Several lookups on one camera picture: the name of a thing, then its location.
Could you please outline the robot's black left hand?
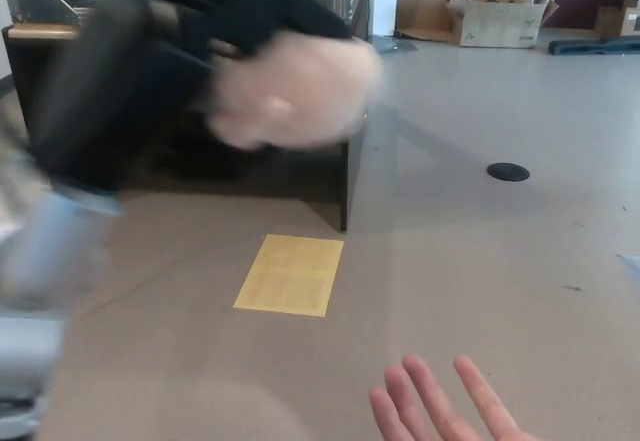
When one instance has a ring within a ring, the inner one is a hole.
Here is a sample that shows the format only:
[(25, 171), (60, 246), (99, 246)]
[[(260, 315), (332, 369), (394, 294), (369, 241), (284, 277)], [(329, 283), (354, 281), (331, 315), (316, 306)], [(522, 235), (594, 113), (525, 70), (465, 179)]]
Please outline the robot's black left hand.
[(104, 0), (36, 96), (34, 164), (55, 187), (118, 191), (160, 133), (221, 79), (214, 41), (245, 61), (280, 31), (350, 36), (317, 0)]

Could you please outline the person's bare hand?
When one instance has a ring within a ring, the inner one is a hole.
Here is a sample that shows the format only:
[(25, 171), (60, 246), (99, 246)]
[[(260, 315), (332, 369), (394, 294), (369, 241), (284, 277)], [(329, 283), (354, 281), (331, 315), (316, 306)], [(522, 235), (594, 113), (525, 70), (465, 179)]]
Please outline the person's bare hand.
[[(494, 440), (534, 440), (519, 427), (500, 397), (467, 356), (453, 360), (454, 368), (476, 411)], [(480, 434), (449, 401), (426, 362), (407, 355), (402, 365), (384, 371), (383, 388), (369, 393), (369, 403), (383, 439), (479, 440)]]

